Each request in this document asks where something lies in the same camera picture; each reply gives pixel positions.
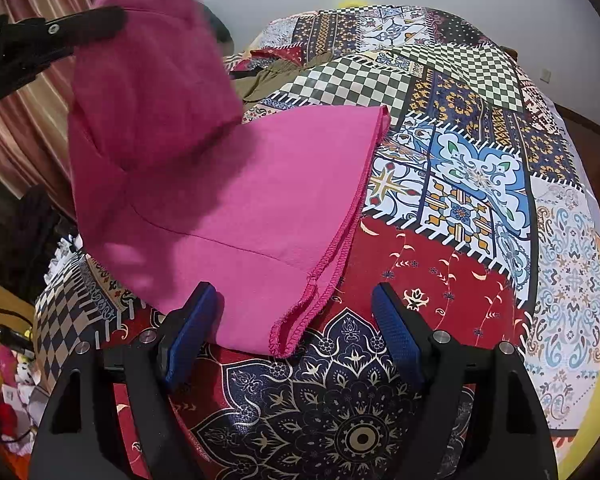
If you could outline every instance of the wall socket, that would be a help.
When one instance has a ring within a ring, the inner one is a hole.
[[[551,81],[551,71],[543,68],[542,72],[540,73],[540,81],[544,81],[545,83],[549,84],[549,81]]]

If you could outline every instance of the screw head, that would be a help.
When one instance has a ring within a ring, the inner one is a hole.
[[[503,354],[511,355],[516,351],[514,346],[509,341],[503,341],[498,345],[498,348]]]
[[[157,333],[155,332],[155,330],[148,328],[148,329],[144,330],[144,332],[140,333],[140,335],[138,336],[138,339],[140,340],[141,343],[147,344],[147,343],[151,343],[151,342],[155,341],[156,337],[157,337]]]
[[[91,345],[87,341],[81,341],[75,346],[75,352],[77,354],[86,354],[91,348]]]
[[[451,336],[449,335],[449,332],[445,332],[444,330],[436,330],[433,333],[433,339],[440,344],[445,344],[451,341]]]

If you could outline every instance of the striped curtain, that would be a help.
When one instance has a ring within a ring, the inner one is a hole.
[[[81,12],[91,0],[0,0],[10,22]],[[54,203],[75,217],[66,118],[74,60],[59,60],[33,83],[0,101],[0,181],[17,197],[43,184]]]

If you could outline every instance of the patterned blanket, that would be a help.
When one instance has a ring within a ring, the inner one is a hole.
[[[370,293],[382,281],[461,343],[511,341],[560,459],[600,371],[600,237],[555,109],[493,41],[438,10],[308,12],[272,22],[250,49],[269,47],[299,47],[304,62],[330,51],[333,60],[301,72],[244,121],[311,104],[384,104],[392,128],[376,152],[343,279],[296,354],[275,360],[205,346],[173,397],[207,477],[382,478],[419,406],[371,316]],[[228,69],[248,57],[228,58]],[[323,199],[337,192],[325,189]],[[56,276],[37,312],[50,386],[78,341],[123,343],[163,318],[84,254]],[[466,387],[440,478],[458,463],[472,395]],[[132,424],[123,427],[142,470]]]

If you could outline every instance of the pink fabric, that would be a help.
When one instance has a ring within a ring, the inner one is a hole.
[[[239,124],[192,0],[96,0],[125,30],[77,53],[70,155],[86,249],[163,313],[199,281],[210,340],[288,356],[342,275],[386,108],[307,106]]]

